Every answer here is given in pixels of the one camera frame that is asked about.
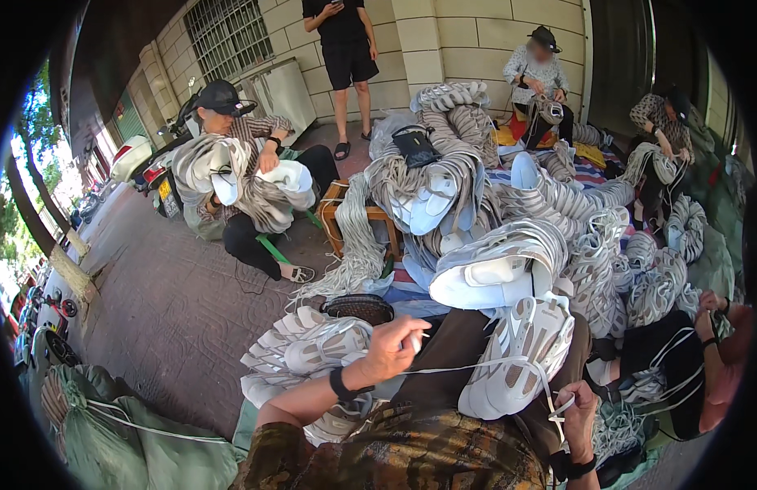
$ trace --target barred window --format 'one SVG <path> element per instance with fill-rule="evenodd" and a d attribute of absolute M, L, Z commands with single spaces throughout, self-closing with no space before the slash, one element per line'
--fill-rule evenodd
<path fill-rule="evenodd" d="M 205 80 L 229 80 L 273 57 L 258 0 L 200 0 L 185 15 Z"/>

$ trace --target black handbag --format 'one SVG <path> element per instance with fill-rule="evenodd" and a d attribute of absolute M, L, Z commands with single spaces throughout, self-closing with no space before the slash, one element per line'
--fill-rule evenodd
<path fill-rule="evenodd" d="M 412 124 L 392 133 L 392 141 L 406 158 L 406 166 L 409 169 L 417 169 L 441 160 L 441 153 L 433 148 L 432 143 L 428 140 L 428 135 L 431 132 L 432 128 Z"/>

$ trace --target wheel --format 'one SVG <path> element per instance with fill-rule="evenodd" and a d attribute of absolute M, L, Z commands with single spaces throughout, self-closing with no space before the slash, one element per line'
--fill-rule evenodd
<path fill-rule="evenodd" d="M 62 308 L 62 314 L 66 315 L 68 318 L 72 319 L 77 316 L 77 304 L 72 300 L 64 299 L 60 307 Z"/>
<path fill-rule="evenodd" d="M 49 352 L 51 352 L 51 355 L 55 358 L 54 361 L 52 361 L 52 364 L 64 364 L 69 367 L 74 367 L 82 363 L 79 356 L 77 356 L 73 349 L 71 349 L 71 346 L 68 345 L 65 340 L 60 338 L 59 335 L 51 330 L 47 330 L 44 332 L 44 336 L 46 338 L 47 348 L 49 348 Z"/>

